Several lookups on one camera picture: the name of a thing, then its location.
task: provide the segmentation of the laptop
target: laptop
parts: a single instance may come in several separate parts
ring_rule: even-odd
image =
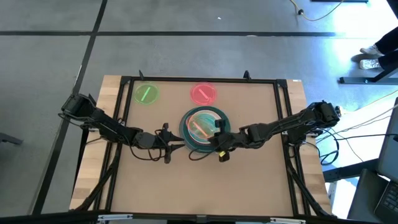
[[[398,133],[398,108],[392,111],[386,133]],[[383,223],[398,222],[398,137],[386,136],[381,148],[377,173],[390,179],[374,214]]]

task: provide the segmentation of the gray floor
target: gray floor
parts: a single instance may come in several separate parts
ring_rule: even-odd
[[[319,17],[336,3],[297,3]],[[0,0],[0,30],[92,30],[100,0]],[[360,108],[396,86],[340,85],[341,76],[375,76],[358,69],[359,48],[398,25],[385,0],[344,3],[330,17],[307,22],[289,0],[109,0],[100,30],[345,32],[326,37],[98,37],[81,92],[95,98],[103,75],[301,79],[307,101]],[[0,132],[24,139],[0,144],[0,216],[29,212],[88,37],[0,37]],[[70,127],[44,207],[68,208],[78,128]]]

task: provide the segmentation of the wooden table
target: wooden table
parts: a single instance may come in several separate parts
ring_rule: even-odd
[[[105,113],[109,116],[112,116],[114,112],[114,106],[119,90],[120,80],[121,76],[104,76],[104,80],[98,97],[97,107],[104,110]],[[307,105],[302,82],[300,80],[287,80],[287,83],[289,88],[292,112],[293,114],[298,113]],[[283,98],[282,89],[280,89],[280,97],[284,117],[286,117],[287,113],[285,109],[285,101]],[[123,113],[125,101],[126,95],[124,94],[119,114]],[[88,141],[96,139],[98,137],[98,133],[90,133]],[[309,138],[308,142],[315,143],[315,140]],[[73,191],[70,208],[76,208],[77,206],[79,206],[98,183],[100,170],[103,163],[105,147],[106,141],[104,140],[99,140],[86,146],[75,189]],[[300,154],[307,188],[312,193],[315,200],[322,206],[322,208],[328,213],[331,213],[330,202],[326,193],[325,180],[323,178],[323,172],[318,158],[317,150],[310,145],[304,145],[300,148]],[[295,190],[299,212],[303,213],[302,197],[300,194],[300,190],[297,186],[295,186]],[[104,187],[100,208],[104,208],[107,191],[108,185]]]

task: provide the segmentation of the white sneaker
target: white sneaker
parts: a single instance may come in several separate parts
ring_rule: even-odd
[[[361,69],[380,68],[378,59],[361,60],[359,63]]]
[[[359,50],[362,54],[368,54],[368,55],[378,55],[378,56],[383,56],[384,54],[382,54],[379,49],[377,49],[376,45],[372,45],[370,47],[366,47],[366,48],[361,48],[361,50]]]

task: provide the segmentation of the brown tabletop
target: brown tabletop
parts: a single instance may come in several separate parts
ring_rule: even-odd
[[[120,79],[120,76],[106,75],[101,86],[97,107],[109,116],[113,115]],[[306,106],[303,86],[300,80],[287,82],[292,111],[297,113]],[[135,81],[134,91],[143,83]],[[152,133],[168,122],[169,129],[179,135],[178,125],[182,116],[190,109],[198,107],[189,94],[194,83],[151,84],[158,88],[158,99],[151,105],[131,100],[127,126],[139,127]],[[212,106],[226,113],[232,132],[248,124],[277,120],[272,85],[213,85],[217,90],[217,97]],[[286,117],[282,89],[280,97]],[[98,133],[90,133],[88,140],[98,137]],[[86,146],[70,208],[79,206],[98,182],[105,147],[104,140]],[[139,156],[148,156],[147,151],[134,150]],[[123,146],[111,210],[132,213],[292,215],[280,135],[275,135],[257,150],[237,149],[231,153],[231,160],[225,163],[219,163],[217,155],[193,162],[188,159],[188,153],[189,149],[183,147],[172,154],[170,164],[164,164],[163,161],[137,160],[131,155],[129,148]],[[317,150],[312,146],[302,146],[300,154],[309,191],[324,210],[331,212]],[[295,189],[299,211],[303,213],[301,194],[297,186]],[[100,208],[104,207],[105,200],[106,194],[103,193]]]

